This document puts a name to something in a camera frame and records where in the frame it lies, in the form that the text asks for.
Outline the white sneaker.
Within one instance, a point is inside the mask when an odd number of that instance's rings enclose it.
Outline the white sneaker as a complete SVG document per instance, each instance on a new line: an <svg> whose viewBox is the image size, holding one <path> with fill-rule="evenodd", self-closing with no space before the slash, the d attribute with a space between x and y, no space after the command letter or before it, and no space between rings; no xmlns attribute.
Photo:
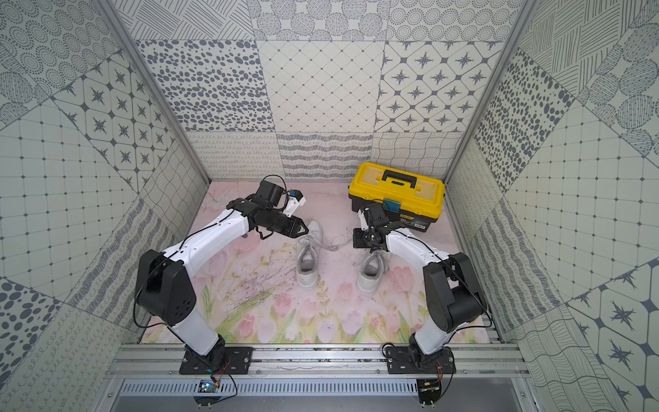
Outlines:
<svg viewBox="0 0 659 412"><path fill-rule="evenodd" d="M389 270L391 254L384 250L369 252L360 265L356 286L360 293L373 295Z"/></svg>
<svg viewBox="0 0 659 412"><path fill-rule="evenodd" d="M336 275L347 267L346 247L352 240L345 233L336 244L326 245L320 223L310 219L305 224L308 234L296 240L295 273L302 288L315 288L321 276Z"/></svg>

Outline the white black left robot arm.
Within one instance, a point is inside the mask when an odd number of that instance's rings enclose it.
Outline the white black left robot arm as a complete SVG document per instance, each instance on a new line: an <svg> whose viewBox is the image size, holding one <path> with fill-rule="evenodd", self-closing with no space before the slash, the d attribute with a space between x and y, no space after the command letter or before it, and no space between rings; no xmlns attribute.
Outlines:
<svg viewBox="0 0 659 412"><path fill-rule="evenodd" d="M225 339L212 328L197 305L192 279L212 257L251 231L266 240L274 233L290 239L309 234L304 221L293 213L305 204L301 191L270 182L259 183L254 194L239 197L211 223L162 252L142 254L137 268L133 307L157 317L184 345L180 372L197 364L203 372L218 375L229 369Z"/></svg>

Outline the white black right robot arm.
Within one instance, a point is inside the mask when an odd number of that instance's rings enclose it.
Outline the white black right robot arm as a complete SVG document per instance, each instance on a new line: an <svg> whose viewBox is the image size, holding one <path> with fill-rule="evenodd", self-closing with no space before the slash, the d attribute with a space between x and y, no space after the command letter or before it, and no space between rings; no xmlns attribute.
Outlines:
<svg viewBox="0 0 659 412"><path fill-rule="evenodd" d="M413 333L408 346L383 350L390 374L454 374L449 342L458 331L487 312L487 301L470 259L450 255L417 238L399 221L390 221L382 204L370 203L358 212L355 248L385 251L404 259L423 274L427 321Z"/></svg>

